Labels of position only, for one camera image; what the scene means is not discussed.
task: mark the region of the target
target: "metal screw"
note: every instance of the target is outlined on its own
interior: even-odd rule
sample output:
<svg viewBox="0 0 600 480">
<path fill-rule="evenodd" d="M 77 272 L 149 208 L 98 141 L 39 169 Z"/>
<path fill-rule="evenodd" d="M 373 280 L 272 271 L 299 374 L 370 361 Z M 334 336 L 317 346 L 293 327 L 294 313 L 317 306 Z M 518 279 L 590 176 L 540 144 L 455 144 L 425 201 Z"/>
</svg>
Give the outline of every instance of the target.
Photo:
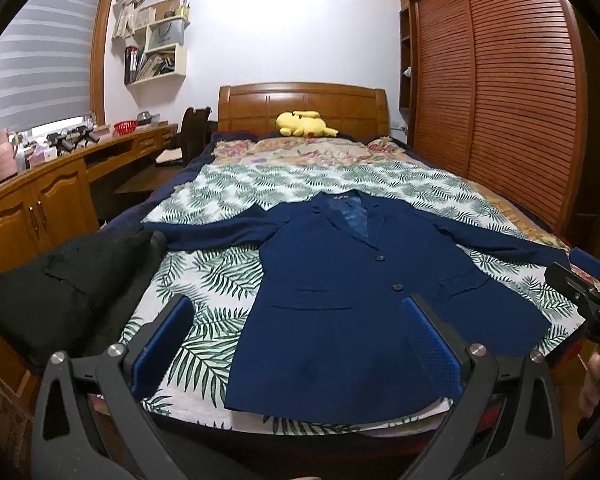
<svg viewBox="0 0 600 480">
<path fill-rule="evenodd" d="M 529 353 L 529 357 L 531 357 L 531 360 L 538 365 L 544 362 L 544 356 L 538 350 L 532 350 Z"/>
<path fill-rule="evenodd" d="M 107 354 L 111 357 L 118 357 L 122 355 L 125 351 L 125 346 L 122 343 L 113 343 L 109 348 L 107 348 Z"/>
<path fill-rule="evenodd" d="M 66 354 L 64 352 L 56 352 L 51 356 L 51 362 L 55 365 L 59 365 L 66 358 Z"/>
<path fill-rule="evenodd" d="M 469 346 L 469 352 L 475 357 L 484 357 L 487 353 L 487 347 L 481 343 L 474 343 Z"/>
</svg>

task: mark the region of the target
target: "window blind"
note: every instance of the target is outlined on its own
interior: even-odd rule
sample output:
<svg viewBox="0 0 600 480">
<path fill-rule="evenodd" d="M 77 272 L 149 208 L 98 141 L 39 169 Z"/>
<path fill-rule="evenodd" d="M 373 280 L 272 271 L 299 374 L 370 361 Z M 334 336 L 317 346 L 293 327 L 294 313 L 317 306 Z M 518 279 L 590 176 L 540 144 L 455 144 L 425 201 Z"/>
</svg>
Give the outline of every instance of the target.
<svg viewBox="0 0 600 480">
<path fill-rule="evenodd" d="M 0 36 L 0 130 L 90 111 L 91 40 L 100 0 L 29 0 Z"/>
</svg>

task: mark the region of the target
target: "jacket sleeve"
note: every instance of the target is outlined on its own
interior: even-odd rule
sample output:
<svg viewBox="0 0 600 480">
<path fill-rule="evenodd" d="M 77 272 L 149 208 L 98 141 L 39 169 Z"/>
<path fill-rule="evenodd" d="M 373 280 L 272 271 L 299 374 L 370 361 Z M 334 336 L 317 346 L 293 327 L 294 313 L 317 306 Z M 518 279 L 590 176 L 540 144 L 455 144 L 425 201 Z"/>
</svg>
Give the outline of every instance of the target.
<svg viewBox="0 0 600 480">
<path fill-rule="evenodd" d="M 210 224 L 168 224 L 147 222 L 146 229 L 162 232 L 170 251 L 217 249 L 241 244 L 259 246 L 286 222 L 254 204 L 239 215 Z"/>
<path fill-rule="evenodd" d="M 543 267 L 558 262 L 569 268 L 567 253 L 562 249 L 465 224 L 419 209 L 416 209 L 416 214 L 432 223 L 440 234 L 450 237 L 455 243 L 464 247 L 509 262 L 536 264 Z"/>
</svg>

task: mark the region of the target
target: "pink pitcher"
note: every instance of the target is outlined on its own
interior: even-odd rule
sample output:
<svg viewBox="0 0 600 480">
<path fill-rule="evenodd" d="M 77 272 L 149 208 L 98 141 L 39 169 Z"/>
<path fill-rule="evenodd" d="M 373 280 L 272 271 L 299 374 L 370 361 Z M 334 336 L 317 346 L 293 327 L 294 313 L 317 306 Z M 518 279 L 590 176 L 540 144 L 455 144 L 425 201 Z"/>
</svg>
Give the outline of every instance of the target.
<svg viewBox="0 0 600 480">
<path fill-rule="evenodd" d="M 9 131 L 0 130 L 0 182 L 18 173 L 16 151 L 9 142 Z"/>
</svg>

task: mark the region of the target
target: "navy blue blazer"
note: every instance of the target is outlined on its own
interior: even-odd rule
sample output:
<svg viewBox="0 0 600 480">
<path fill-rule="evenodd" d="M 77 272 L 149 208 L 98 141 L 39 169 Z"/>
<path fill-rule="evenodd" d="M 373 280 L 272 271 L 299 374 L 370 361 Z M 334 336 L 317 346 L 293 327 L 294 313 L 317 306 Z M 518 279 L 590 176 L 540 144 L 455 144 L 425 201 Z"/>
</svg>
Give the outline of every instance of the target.
<svg viewBox="0 0 600 480">
<path fill-rule="evenodd" d="M 359 222 L 335 200 L 357 198 Z M 323 424 L 409 415 L 440 393 L 411 348 L 402 300 L 420 294 L 467 342 L 522 356 L 550 323 L 456 244 L 497 258 L 568 264 L 563 250 L 360 191 L 254 205 L 205 225 L 145 224 L 170 250 L 257 244 L 264 276 L 232 361 L 230 410 Z"/>
</svg>

